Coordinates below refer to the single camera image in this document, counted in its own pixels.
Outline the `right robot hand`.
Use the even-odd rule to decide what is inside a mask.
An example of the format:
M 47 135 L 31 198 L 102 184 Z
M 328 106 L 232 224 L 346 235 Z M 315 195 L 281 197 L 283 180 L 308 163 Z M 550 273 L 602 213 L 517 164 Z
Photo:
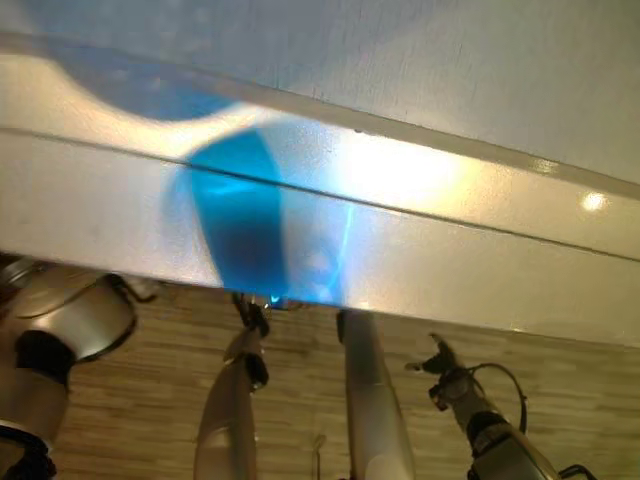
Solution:
M 427 373 L 443 378 L 466 369 L 453 348 L 441 335 L 430 333 L 430 337 L 435 343 L 436 353 L 426 360 L 406 363 L 405 371 Z

